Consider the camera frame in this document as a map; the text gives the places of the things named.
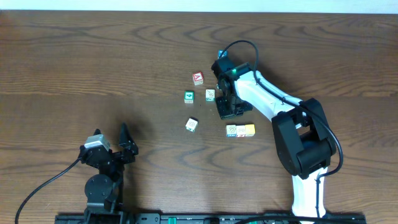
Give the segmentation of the red sided wooden block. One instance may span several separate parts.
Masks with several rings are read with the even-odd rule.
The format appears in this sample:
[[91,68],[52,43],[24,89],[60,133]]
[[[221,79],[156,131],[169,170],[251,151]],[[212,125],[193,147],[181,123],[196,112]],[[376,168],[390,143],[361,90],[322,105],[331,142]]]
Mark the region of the red sided wooden block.
[[236,126],[236,137],[242,138],[246,136],[246,126],[245,125],[237,125]]

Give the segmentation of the yellow top wooden block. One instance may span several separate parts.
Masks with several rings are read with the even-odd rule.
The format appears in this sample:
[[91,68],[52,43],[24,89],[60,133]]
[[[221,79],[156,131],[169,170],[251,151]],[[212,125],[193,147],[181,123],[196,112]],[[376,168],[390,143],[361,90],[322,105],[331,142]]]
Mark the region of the yellow top wooden block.
[[246,124],[245,132],[246,132],[246,137],[254,136],[256,133],[255,125],[254,124]]

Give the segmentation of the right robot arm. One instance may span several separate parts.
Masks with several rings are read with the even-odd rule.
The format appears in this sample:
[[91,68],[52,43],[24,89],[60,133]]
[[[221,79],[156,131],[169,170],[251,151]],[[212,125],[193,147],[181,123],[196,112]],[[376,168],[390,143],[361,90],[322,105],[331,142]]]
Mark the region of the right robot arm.
[[324,217],[323,181],[336,146],[321,104],[284,93],[248,63],[215,62],[211,70],[222,92],[216,98],[221,119],[256,108],[272,123],[278,158],[292,175],[293,214]]

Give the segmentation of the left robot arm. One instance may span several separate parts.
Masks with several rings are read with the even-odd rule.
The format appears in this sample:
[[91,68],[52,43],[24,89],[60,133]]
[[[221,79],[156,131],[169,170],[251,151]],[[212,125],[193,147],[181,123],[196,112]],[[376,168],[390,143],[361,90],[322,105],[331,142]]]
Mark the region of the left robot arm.
[[123,210],[124,166],[135,161],[139,148],[127,124],[121,125],[119,146],[114,152],[99,129],[80,146],[78,158],[99,173],[85,184],[87,197],[83,223],[131,223],[133,217]]

